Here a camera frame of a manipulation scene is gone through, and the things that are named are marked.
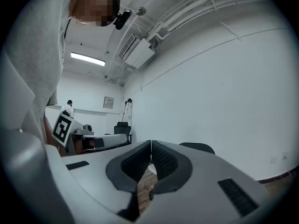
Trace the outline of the white air conditioner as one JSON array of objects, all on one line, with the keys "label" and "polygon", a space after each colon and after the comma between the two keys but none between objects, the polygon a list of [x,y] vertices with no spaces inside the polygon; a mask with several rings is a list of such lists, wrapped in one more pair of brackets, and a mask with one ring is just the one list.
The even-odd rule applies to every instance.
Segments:
[{"label": "white air conditioner", "polygon": [[154,54],[155,49],[145,38],[140,39],[136,34],[131,34],[118,56],[126,64],[138,69]]}]

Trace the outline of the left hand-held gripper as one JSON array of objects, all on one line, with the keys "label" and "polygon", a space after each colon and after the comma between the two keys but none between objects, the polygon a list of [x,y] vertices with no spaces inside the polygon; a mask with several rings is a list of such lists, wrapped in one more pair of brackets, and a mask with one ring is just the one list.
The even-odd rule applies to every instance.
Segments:
[{"label": "left hand-held gripper", "polygon": [[64,147],[67,155],[75,155],[73,141],[93,140],[94,150],[108,150],[128,144],[126,134],[94,135],[90,125],[83,125],[62,113],[59,114],[53,128],[52,137]]}]

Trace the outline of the black folding chair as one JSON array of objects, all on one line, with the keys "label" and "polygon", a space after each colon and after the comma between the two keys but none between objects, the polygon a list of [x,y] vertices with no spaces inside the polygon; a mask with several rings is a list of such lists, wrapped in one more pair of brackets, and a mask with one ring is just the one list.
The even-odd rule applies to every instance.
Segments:
[{"label": "black folding chair", "polygon": [[179,145],[184,146],[184,147],[189,147],[192,149],[196,149],[199,151],[215,154],[214,150],[207,144],[184,142],[184,143],[180,143]]}]

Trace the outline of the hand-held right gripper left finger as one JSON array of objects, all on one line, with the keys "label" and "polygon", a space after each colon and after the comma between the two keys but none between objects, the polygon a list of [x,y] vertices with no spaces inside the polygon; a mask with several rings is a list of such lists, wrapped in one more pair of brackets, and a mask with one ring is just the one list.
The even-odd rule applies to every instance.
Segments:
[{"label": "hand-held right gripper left finger", "polygon": [[137,142],[107,151],[61,157],[50,145],[46,154],[56,187],[74,222],[151,222],[139,213],[137,182],[122,171],[137,173],[150,157],[151,142]]}]

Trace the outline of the white ceiling pipes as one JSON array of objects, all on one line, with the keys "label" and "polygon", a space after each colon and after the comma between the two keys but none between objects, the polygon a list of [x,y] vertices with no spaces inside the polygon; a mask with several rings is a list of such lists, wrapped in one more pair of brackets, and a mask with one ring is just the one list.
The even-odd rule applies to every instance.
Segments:
[{"label": "white ceiling pipes", "polygon": [[209,12],[221,8],[269,0],[148,0],[145,3],[150,25],[144,38],[165,39],[175,29]]}]

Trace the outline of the person's left forearm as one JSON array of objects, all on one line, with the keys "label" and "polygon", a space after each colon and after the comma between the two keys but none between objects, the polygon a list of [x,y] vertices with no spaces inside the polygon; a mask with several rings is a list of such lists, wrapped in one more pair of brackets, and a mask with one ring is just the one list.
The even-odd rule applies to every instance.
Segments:
[{"label": "person's left forearm", "polygon": [[54,146],[58,150],[58,153],[60,153],[60,144],[52,137],[52,127],[50,126],[46,115],[43,117],[43,124],[46,133],[47,144]]}]

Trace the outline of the person's grey sweatshirt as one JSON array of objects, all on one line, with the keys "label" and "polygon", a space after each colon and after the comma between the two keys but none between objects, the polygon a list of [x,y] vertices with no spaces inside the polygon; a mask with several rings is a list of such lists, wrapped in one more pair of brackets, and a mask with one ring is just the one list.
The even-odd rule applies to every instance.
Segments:
[{"label": "person's grey sweatshirt", "polygon": [[0,127],[47,144],[43,117],[57,103],[70,0],[30,0],[0,49]]}]

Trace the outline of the folded metal ladder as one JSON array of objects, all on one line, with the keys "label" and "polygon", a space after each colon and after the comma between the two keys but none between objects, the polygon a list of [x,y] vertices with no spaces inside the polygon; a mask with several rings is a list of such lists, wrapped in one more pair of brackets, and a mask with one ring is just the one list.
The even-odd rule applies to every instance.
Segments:
[{"label": "folded metal ladder", "polygon": [[121,122],[127,122],[128,126],[132,126],[132,104],[133,101],[129,98],[124,105]]}]

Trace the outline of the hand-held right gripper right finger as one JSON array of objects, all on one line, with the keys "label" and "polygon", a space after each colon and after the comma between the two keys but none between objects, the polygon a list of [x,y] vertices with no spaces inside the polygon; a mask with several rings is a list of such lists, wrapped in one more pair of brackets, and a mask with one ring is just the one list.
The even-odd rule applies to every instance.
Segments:
[{"label": "hand-held right gripper right finger", "polygon": [[152,141],[157,174],[153,200],[139,224],[256,224],[271,207],[266,188],[219,156]]}]

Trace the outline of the black office chair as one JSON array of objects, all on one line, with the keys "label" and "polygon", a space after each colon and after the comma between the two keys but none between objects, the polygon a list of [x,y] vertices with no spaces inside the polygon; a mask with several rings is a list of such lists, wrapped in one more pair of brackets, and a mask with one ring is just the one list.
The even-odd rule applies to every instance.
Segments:
[{"label": "black office chair", "polygon": [[114,127],[114,134],[125,134],[127,137],[126,145],[131,144],[132,134],[131,126],[128,125],[128,122],[118,122],[117,125]]}]

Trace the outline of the long ceiling light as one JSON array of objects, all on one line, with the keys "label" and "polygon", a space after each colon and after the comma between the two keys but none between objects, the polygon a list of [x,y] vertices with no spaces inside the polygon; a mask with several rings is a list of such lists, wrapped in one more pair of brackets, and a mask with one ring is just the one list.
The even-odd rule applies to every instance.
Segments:
[{"label": "long ceiling light", "polygon": [[85,61],[85,62],[89,62],[89,63],[93,63],[93,64],[96,64],[96,65],[99,65],[99,66],[105,66],[105,64],[106,64],[106,62],[103,61],[103,60],[96,59],[96,58],[93,58],[93,57],[90,57],[90,56],[85,56],[85,55],[82,55],[82,54],[79,54],[79,53],[74,53],[74,52],[71,52],[71,58],[78,59],[78,60]]}]

